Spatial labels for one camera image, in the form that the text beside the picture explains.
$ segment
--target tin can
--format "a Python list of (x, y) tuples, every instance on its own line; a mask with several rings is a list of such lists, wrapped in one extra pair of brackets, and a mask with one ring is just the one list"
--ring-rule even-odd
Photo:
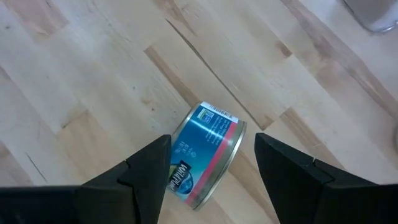
[(228, 170), (246, 122), (209, 103), (198, 103), (172, 135), (168, 188), (197, 210)]

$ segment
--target blue label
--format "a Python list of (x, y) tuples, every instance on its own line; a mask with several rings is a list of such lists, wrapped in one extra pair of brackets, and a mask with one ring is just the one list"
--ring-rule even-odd
[(169, 188), (187, 199), (236, 118), (202, 103), (172, 146)]

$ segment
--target wooden floor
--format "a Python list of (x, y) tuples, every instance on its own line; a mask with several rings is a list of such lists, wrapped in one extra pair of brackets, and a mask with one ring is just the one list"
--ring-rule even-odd
[(338, 0), (0, 0), (0, 185), (82, 184), (199, 101), (248, 130), (208, 203), (167, 192), (159, 223), (278, 223), (261, 131), (398, 182), (397, 41)]

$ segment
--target can label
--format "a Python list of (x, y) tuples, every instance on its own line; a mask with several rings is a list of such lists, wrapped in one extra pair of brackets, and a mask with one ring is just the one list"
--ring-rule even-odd
[(187, 204), (205, 186), (235, 132), (239, 119), (201, 103), (172, 146), (168, 188)]

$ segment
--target red stripe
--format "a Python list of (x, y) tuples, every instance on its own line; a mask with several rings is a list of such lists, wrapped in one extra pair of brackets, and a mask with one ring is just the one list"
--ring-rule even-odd
[(200, 193), (207, 179), (209, 178), (210, 174), (213, 172), (214, 168), (216, 167), (216, 164), (220, 160), (221, 156), (224, 154), (224, 151), (228, 146), (228, 142), (232, 138), (235, 129), (236, 129), (236, 123), (232, 122), (225, 134), (223, 141), (221, 142), (220, 146), (218, 146), (215, 155), (211, 159), (204, 173), (201, 175), (199, 181), (197, 182), (196, 186), (193, 188), (191, 194), (185, 200), (185, 203), (190, 205), (193, 202), (193, 199), (195, 199), (197, 195)]

